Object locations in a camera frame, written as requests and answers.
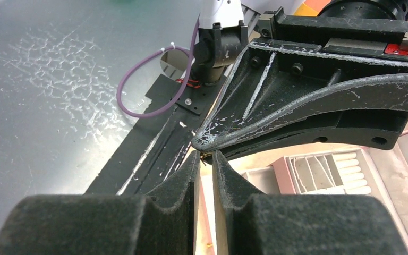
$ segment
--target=bolt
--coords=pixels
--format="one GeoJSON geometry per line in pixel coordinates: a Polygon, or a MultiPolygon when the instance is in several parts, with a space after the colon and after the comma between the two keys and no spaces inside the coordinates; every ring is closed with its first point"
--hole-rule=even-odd
{"type": "Polygon", "coordinates": [[[293,75],[300,75],[303,70],[304,70],[304,67],[300,63],[294,63],[292,65],[292,74],[293,75]]]}
{"type": "Polygon", "coordinates": [[[259,67],[260,67],[260,63],[261,63],[260,57],[253,57],[253,58],[251,59],[251,66],[252,66],[252,68],[255,68],[255,69],[259,68],[259,67]]]}
{"type": "Polygon", "coordinates": [[[268,29],[262,29],[262,35],[263,37],[270,38],[271,33],[268,29]]]}

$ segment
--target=purple cable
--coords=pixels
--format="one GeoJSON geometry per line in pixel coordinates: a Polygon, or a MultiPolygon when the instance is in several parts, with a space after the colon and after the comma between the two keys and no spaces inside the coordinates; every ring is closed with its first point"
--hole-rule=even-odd
{"type": "Polygon", "coordinates": [[[140,67],[142,67],[143,65],[145,65],[146,63],[153,60],[155,57],[161,55],[164,52],[163,50],[159,50],[158,52],[155,52],[154,54],[150,55],[149,57],[143,59],[138,64],[136,64],[134,67],[129,69],[129,71],[124,75],[123,79],[118,84],[118,89],[116,91],[116,101],[118,102],[118,105],[119,105],[119,107],[121,108],[121,110],[123,112],[125,112],[126,114],[128,114],[128,115],[130,115],[132,117],[150,118],[150,117],[154,117],[154,116],[157,116],[157,115],[165,112],[171,106],[173,106],[177,102],[177,100],[179,100],[182,93],[184,93],[185,87],[187,87],[187,82],[188,82],[188,80],[190,78],[190,71],[191,71],[191,66],[192,66],[192,62],[193,62],[194,43],[196,42],[196,36],[198,35],[198,28],[199,28],[199,19],[196,21],[196,25],[194,26],[193,36],[191,38],[190,50],[187,50],[187,49],[179,47],[179,46],[169,46],[169,47],[165,48],[165,52],[168,51],[168,50],[172,50],[172,49],[176,48],[176,49],[182,51],[183,53],[185,53],[189,57],[189,61],[188,61],[187,68],[186,68],[186,71],[185,71],[185,78],[184,78],[184,81],[182,82],[182,85],[179,88],[179,91],[177,92],[176,96],[174,96],[173,99],[171,99],[171,101],[168,102],[168,104],[164,105],[160,109],[155,110],[155,111],[153,111],[151,113],[144,113],[144,114],[131,112],[126,107],[124,107],[123,102],[121,101],[121,94],[123,92],[124,85],[128,81],[129,77],[131,75],[133,75],[134,72],[136,70],[138,70],[140,67]]]}

